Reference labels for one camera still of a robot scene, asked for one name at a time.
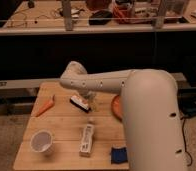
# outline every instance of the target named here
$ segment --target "white cup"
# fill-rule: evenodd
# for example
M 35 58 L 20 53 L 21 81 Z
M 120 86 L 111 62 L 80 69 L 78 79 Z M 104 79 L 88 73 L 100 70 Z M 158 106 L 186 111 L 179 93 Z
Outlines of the white cup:
M 41 130 L 35 133 L 30 141 L 32 151 L 48 156 L 52 153 L 52 134 Z

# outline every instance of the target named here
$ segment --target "black cable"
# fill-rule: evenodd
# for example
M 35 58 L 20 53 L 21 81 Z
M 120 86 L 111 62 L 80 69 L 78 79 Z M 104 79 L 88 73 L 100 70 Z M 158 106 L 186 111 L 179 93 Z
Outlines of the black cable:
M 182 133 L 183 133 L 183 141 L 184 141 L 184 148 L 185 148 L 185 152 L 186 154 L 189 156 L 190 158 L 190 162 L 187 164 L 187 166 L 191 166 L 193 164 L 193 157 L 192 155 L 188 152 L 187 150 L 187 144 L 186 144 L 186 137 L 185 137 L 185 123 L 186 123 L 186 120 L 187 120 L 187 117 L 182 117 L 181 120 L 183 120 L 183 123 L 182 123 Z
M 23 19 L 21 20 L 21 21 L 23 21 L 23 23 L 14 25 L 14 22 L 17 22 L 19 20 L 13 20 L 12 18 L 15 15 L 20 15 L 20 14 L 23 16 Z M 10 26 L 8 26 L 8 27 L 20 27 L 20 26 L 27 27 L 27 15 L 25 13 L 23 13 L 23 12 L 18 11 L 16 13 L 14 13 L 13 16 L 9 20 L 10 20 L 11 23 L 10 23 Z

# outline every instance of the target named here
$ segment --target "orange carrot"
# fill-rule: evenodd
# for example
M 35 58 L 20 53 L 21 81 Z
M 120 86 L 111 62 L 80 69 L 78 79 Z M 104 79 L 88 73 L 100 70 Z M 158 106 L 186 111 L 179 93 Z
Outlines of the orange carrot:
M 46 101 L 43 106 L 41 106 L 41 108 L 35 113 L 35 116 L 38 117 L 40 115 L 42 115 L 44 112 L 46 112 L 48 109 L 50 109 L 51 107 L 53 107 L 55 104 L 55 95 L 53 95 L 51 97 L 51 99 L 49 99 L 48 101 Z

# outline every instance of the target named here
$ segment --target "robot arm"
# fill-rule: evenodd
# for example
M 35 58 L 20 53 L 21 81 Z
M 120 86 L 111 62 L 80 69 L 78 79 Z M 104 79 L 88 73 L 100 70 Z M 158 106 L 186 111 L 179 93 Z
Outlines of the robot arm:
M 124 70 L 87 74 L 71 62 L 60 78 L 63 87 L 120 93 L 127 154 L 132 171 L 186 171 L 177 103 L 177 85 L 162 70 Z

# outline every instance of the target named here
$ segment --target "blue cloth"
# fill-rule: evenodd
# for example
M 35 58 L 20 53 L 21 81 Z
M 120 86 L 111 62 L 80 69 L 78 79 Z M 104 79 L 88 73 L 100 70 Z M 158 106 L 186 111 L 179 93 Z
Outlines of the blue cloth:
M 114 148 L 112 147 L 111 149 L 111 163 L 124 163 L 127 162 L 127 152 L 126 152 L 126 147 L 122 148 Z

